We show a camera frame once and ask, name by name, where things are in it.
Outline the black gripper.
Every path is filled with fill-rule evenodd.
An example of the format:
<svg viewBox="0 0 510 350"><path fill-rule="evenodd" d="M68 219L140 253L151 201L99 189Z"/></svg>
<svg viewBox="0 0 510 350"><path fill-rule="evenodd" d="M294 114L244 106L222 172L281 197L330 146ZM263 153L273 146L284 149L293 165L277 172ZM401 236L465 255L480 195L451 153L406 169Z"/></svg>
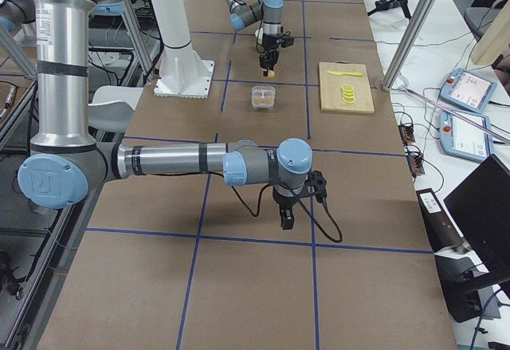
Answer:
<svg viewBox="0 0 510 350"><path fill-rule="evenodd" d="M278 58L277 37L272 34L264 34L262 36L262 52L259 53L259 64L263 68L263 76L268 76L267 68L270 68L270 73L275 73L274 69Z"/></svg>
<svg viewBox="0 0 510 350"><path fill-rule="evenodd" d="M273 199L279 206L280 227L282 230L294 227L295 217L293 206L297 204L298 195L303 190L300 185L295 188L288 188L281 185L273 186Z"/></svg>

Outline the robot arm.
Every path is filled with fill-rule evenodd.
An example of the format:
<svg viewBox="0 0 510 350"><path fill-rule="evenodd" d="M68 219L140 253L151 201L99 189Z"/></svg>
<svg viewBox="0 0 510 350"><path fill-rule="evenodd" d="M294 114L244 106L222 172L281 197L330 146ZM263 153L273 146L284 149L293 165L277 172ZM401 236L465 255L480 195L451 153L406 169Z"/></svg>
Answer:
<svg viewBox="0 0 510 350"><path fill-rule="evenodd" d="M279 48L293 44L293 37L285 33L281 25L284 0L257 0L253 4L245 0L226 1L229 5L229 21L236 31L261 21L256 40L259 63L264 77L274 77Z"/></svg>
<svg viewBox="0 0 510 350"><path fill-rule="evenodd" d="M293 206L316 195L323 183L306 142L291 138L268 150L248 140L133 147L97 142L88 130L88 18L107 0L33 1L39 129L18 170L28 199L61 209L114 179L217 171L230 186L272 187L281 226L292 228Z"/></svg>

